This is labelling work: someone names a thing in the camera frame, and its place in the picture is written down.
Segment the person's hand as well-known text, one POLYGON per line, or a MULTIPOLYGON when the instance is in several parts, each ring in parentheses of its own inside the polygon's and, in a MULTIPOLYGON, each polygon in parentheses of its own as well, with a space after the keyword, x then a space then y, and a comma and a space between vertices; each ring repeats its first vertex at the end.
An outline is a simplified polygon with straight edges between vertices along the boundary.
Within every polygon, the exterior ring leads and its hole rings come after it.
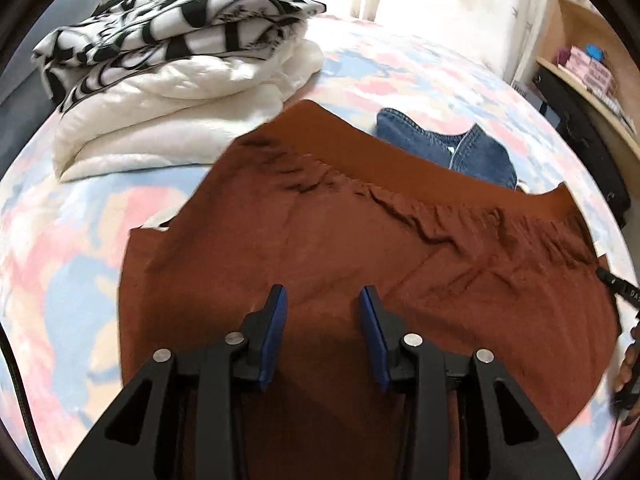
MULTIPOLYGON (((614 382, 614 396, 618 396, 628 382, 632 382, 632 369, 634 368, 634 363, 638 361, 639 356, 639 325, 634 326, 630 331, 630 336, 634 342, 626 349, 624 359, 620 363, 620 370, 614 382)), ((636 401, 629 410, 620 415, 620 420, 624 426, 629 426, 638 417, 639 401, 636 401)))

